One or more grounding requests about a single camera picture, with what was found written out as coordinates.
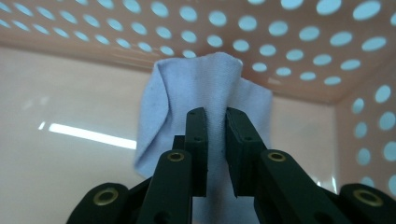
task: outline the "fabric fold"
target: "fabric fold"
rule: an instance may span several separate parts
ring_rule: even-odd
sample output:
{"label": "fabric fold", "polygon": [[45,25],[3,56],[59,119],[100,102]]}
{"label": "fabric fold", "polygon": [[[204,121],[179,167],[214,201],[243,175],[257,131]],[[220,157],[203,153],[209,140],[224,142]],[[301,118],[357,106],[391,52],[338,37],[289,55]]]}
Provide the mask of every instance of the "fabric fold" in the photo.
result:
{"label": "fabric fold", "polygon": [[183,135],[188,111],[203,107],[208,131],[207,197],[194,198],[199,223],[256,223],[251,198],[233,196],[225,160],[224,120],[228,106],[247,113],[269,146],[272,93],[241,78],[242,64],[226,53],[155,63],[145,88],[139,120],[135,169],[153,174],[161,154]]}

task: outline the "screw hole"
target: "screw hole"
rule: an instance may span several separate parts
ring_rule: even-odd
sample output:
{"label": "screw hole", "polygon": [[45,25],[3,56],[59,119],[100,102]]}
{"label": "screw hole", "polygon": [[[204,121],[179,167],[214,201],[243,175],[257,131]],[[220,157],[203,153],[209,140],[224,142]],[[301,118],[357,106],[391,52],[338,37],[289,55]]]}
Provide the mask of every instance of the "screw hole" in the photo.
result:
{"label": "screw hole", "polygon": [[368,204],[372,207],[379,207],[384,204],[380,197],[366,189],[355,189],[353,191],[353,196],[362,203]]}
{"label": "screw hole", "polygon": [[102,189],[93,197],[93,203],[99,206],[108,205],[116,201],[119,192],[114,188]]}
{"label": "screw hole", "polygon": [[314,218],[322,224],[333,224],[332,218],[326,213],[316,212]]}
{"label": "screw hole", "polygon": [[168,224],[170,223],[171,215],[168,212],[159,212],[154,217],[154,222],[156,224]]}
{"label": "screw hole", "polygon": [[268,158],[272,161],[285,161],[286,157],[278,152],[271,152],[268,154]]}
{"label": "screw hole", "polygon": [[182,161],[184,160],[184,155],[182,153],[174,152],[168,155],[169,161]]}

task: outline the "microfiber towel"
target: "microfiber towel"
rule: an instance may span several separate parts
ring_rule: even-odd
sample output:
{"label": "microfiber towel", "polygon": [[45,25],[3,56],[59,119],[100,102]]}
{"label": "microfiber towel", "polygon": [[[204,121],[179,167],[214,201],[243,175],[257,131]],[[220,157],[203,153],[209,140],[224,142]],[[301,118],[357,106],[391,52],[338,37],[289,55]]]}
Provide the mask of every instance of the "microfiber towel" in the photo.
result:
{"label": "microfiber towel", "polygon": [[233,196],[225,159],[227,107],[247,113],[269,147],[272,93],[241,78],[242,64],[218,52],[193,59],[165,59],[154,64],[144,90],[134,166],[153,175],[161,154],[172,148],[175,135],[184,135],[187,113],[205,109],[208,173],[205,198],[193,199],[195,223],[258,223],[253,198]]}

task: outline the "black mechanical linkage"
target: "black mechanical linkage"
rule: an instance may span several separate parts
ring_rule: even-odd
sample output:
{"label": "black mechanical linkage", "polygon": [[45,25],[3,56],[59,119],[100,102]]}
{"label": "black mechanical linkage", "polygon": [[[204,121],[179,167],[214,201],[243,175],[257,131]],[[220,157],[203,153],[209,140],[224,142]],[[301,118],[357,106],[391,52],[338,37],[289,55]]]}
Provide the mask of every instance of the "black mechanical linkage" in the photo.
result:
{"label": "black mechanical linkage", "polygon": [[136,224],[191,223],[191,154],[164,152],[158,161]]}
{"label": "black mechanical linkage", "polygon": [[[317,186],[288,153],[267,149],[248,116],[227,108],[226,160],[234,195],[254,197],[260,223],[396,223],[396,202],[362,184],[339,195]],[[68,224],[191,224],[192,197],[206,196],[208,140],[202,107],[187,114],[185,135],[159,158],[153,177],[132,189],[90,190]]]}

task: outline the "blue circular hole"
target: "blue circular hole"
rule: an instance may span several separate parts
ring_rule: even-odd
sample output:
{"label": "blue circular hole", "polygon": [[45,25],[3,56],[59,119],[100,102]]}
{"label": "blue circular hole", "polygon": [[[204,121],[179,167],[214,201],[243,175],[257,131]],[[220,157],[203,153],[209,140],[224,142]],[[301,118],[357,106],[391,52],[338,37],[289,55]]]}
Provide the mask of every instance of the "blue circular hole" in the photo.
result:
{"label": "blue circular hole", "polygon": [[118,38],[118,39],[116,39],[116,41],[121,47],[123,47],[125,49],[129,49],[131,47],[131,44],[122,38]]}
{"label": "blue circular hole", "polygon": [[387,44],[387,39],[383,36],[372,37],[361,45],[361,49],[364,51],[375,51],[382,49]]}
{"label": "blue circular hole", "polygon": [[76,2],[82,4],[83,6],[87,6],[88,5],[88,1],[87,0],[76,0]]}
{"label": "blue circular hole", "polygon": [[151,3],[151,10],[155,15],[162,18],[168,17],[169,15],[168,8],[161,2]]}
{"label": "blue circular hole", "polygon": [[332,36],[330,44],[334,47],[341,47],[348,44],[352,40],[352,33],[347,31],[339,32]]}
{"label": "blue circular hole", "polygon": [[83,15],[82,17],[89,25],[94,27],[100,27],[100,23],[95,17],[87,14]]}
{"label": "blue circular hole", "polygon": [[365,122],[359,122],[355,127],[355,137],[363,138],[367,134],[367,124]]}
{"label": "blue circular hole", "polygon": [[294,10],[303,4],[304,0],[282,0],[280,4],[286,10]]}
{"label": "blue circular hole", "polygon": [[267,71],[267,65],[265,63],[254,63],[252,68],[256,72],[265,72],[265,71]]}
{"label": "blue circular hole", "polygon": [[379,119],[378,125],[382,131],[389,131],[395,126],[395,122],[396,122],[395,114],[393,114],[390,111],[387,111]]}
{"label": "blue circular hole", "polygon": [[160,37],[162,37],[164,39],[172,38],[172,33],[166,27],[159,26],[159,27],[157,27],[157,29],[155,29],[155,31],[157,32],[157,34]]}
{"label": "blue circular hole", "polygon": [[384,157],[387,161],[396,161],[396,142],[388,142],[384,146]]}
{"label": "blue circular hole", "polygon": [[179,13],[185,21],[193,22],[197,20],[197,13],[192,7],[181,7]]}
{"label": "blue circular hole", "polygon": [[95,35],[95,38],[96,38],[97,41],[99,41],[100,43],[102,43],[104,45],[109,45],[110,44],[110,41],[108,41],[108,39],[105,38],[102,35]]}
{"label": "blue circular hole", "polygon": [[372,188],[375,186],[373,179],[370,178],[369,176],[365,176],[364,178],[362,178],[361,184],[372,187]]}
{"label": "blue circular hole", "polygon": [[90,39],[89,39],[86,35],[84,35],[82,32],[80,32],[80,31],[75,31],[74,34],[75,34],[75,36],[78,37],[80,40],[83,40],[83,41],[85,41],[85,42],[90,41]]}
{"label": "blue circular hole", "polygon": [[52,13],[50,13],[50,11],[46,10],[43,7],[36,7],[37,11],[45,18],[55,21],[55,17],[53,16]]}
{"label": "blue circular hole", "polygon": [[344,71],[355,70],[361,66],[361,61],[357,59],[350,59],[341,64],[341,69]]}
{"label": "blue circular hole", "polygon": [[55,33],[58,34],[58,35],[61,36],[61,37],[69,38],[69,35],[67,34],[67,32],[64,31],[64,30],[61,29],[61,28],[54,27],[54,28],[53,28],[53,31],[55,31]]}
{"label": "blue circular hole", "polygon": [[276,69],[276,74],[280,77],[288,77],[291,75],[291,70],[288,67],[280,67]]}
{"label": "blue circular hole", "polygon": [[227,23],[227,17],[221,11],[212,11],[209,14],[209,21],[215,26],[223,26]]}
{"label": "blue circular hole", "polygon": [[107,9],[113,9],[114,8],[114,4],[112,0],[97,0],[98,3],[100,5],[102,5],[102,7],[105,7]]}
{"label": "blue circular hole", "polygon": [[316,26],[307,26],[300,31],[300,39],[303,41],[313,41],[320,35],[320,30]]}
{"label": "blue circular hole", "polygon": [[50,32],[46,29],[46,28],[44,28],[44,27],[42,27],[42,26],[40,26],[40,25],[38,25],[38,24],[33,24],[33,26],[37,29],[37,31],[38,32],[40,32],[41,34],[44,34],[44,35],[49,35],[50,34]]}
{"label": "blue circular hole", "polygon": [[317,4],[317,12],[319,15],[328,16],[336,12],[341,4],[341,0],[320,0]]}
{"label": "blue circular hole", "polygon": [[300,75],[302,81],[312,81],[317,78],[317,75],[313,72],[304,72]]}
{"label": "blue circular hole", "polygon": [[197,36],[195,33],[191,31],[183,31],[181,32],[181,38],[183,38],[186,42],[195,43],[197,41]]}
{"label": "blue circular hole", "polygon": [[222,46],[222,39],[218,35],[210,35],[207,37],[207,43],[214,48],[219,48]]}
{"label": "blue circular hole", "polygon": [[132,23],[131,26],[132,26],[132,29],[140,35],[146,35],[148,33],[148,30],[142,23],[135,21]]}
{"label": "blue circular hole", "polygon": [[6,21],[3,21],[3,20],[0,20],[0,25],[7,27],[7,28],[11,28],[11,26]]}
{"label": "blue circular hole", "polygon": [[14,3],[14,6],[17,10],[19,10],[21,13],[25,14],[26,16],[33,17],[32,11],[26,6],[19,3]]}
{"label": "blue circular hole", "polygon": [[0,2],[0,9],[2,9],[5,12],[8,12],[8,13],[12,12],[11,9],[9,9],[9,7],[6,4],[2,3],[2,2]]}
{"label": "blue circular hole", "polygon": [[248,0],[251,5],[259,5],[265,2],[265,0]]}
{"label": "blue circular hole", "polygon": [[273,45],[263,45],[260,47],[260,54],[262,56],[273,56],[276,54],[276,48]]}
{"label": "blue circular hole", "polygon": [[353,102],[352,113],[359,114],[359,113],[361,113],[363,108],[364,108],[364,101],[363,101],[363,99],[358,98],[355,100],[355,102]]}
{"label": "blue circular hole", "polygon": [[74,17],[72,14],[70,14],[70,12],[61,10],[60,14],[65,20],[67,20],[71,23],[77,24],[76,17]]}
{"label": "blue circular hole", "polygon": [[288,32],[289,26],[284,21],[274,21],[270,24],[268,31],[273,36],[285,35]]}
{"label": "blue circular hole", "polygon": [[390,94],[390,87],[388,85],[383,85],[376,91],[375,100],[379,104],[385,103],[389,99]]}
{"label": "blue circular hole", "polygon": [[329,64],[332,61],[332,56],[329,54],[319,54],[314,58],[314,65],[323,66]]}
{"label": "blue circular hole", "polygon": [[12,21],[16,26],[18,26],[20,29],[24,31],[30,31],[29,27],[27,27],[25,24],[21,23],[20,21]]}
{"label": "blue circular hole", "polygon": [[239,19],[238,25],[243,31],[249,32],[256,29],[257,21],[252,16],[243,16]]}
{"label": "blue circular hole", "polygon": [[361,148],[358,152],[358,164],[359,165],[367,165],[368,163],[370,163],[371,160],[371,153],[369,151],[369,149],[367,148]]}
{"label": "blue circular hole", "polygon": [[396,196],[396,175],[393,175],[388,182],[390,193]]}
{"label": "blue circular hole", "polygon": [[246,40],[238,39],[233,42],[233,48],[240,52],[248,51],[249,45]]}
{"label": "blue circular hole", "polygon": [[304,53],[300,49],[289,50],[289,52],[286,54],[286,58],[293,62],[300,61],[303,57]]}
{"label": "blue circular hole", "polygon": [[137,46],[139,47],[139,48],[141,48],[143,51],[145,51],[145,52],[152,52],[152,48],[151,48],[151,46],[148,44],[148,43],[145,43],[145,42],[139,42],[138,44],[137,44]]}
{"label": "blue circular hole", "polygon": [[369,20],[378,14],[380,9],[381,4],[377,1],[363,2],[353,10],[353,19],[356,21]]}
{"label": "blue circular hole", "polygon": [[390,17],[390,24],[392,26],[396,26],[396,12],[393,13],[392,17]]}
{"label": "blue circular hole", "polygon": [[326,86],[335,86],[341,83],[341,78],[340,77],[327,77],[324,79],[324,84]]}
{"label": "blue circular hole", "polygon": [[194,51],[189,50],[189,49],[183,50],[183,56],[186,58],[195,58],[196,57]]}
{"label": "blue circular hole", "polygon": [[168,55],[168,56],[173,56],[175,54],[173,52],[173,50],[167,46],[160,47],[160,50],[163,54]]}
{"label": "blue circular hole", "polygon": [[125,7],[133,13],[140,13],[142,11],[140,5],[134,0],[123,0]]}
{"label": "blue circular hole", "polygon": [[107,19],[107,23],[111,28],[115,29],[116,31],[122,31],[123,27],[119,21],[116,21],[112,18]]}

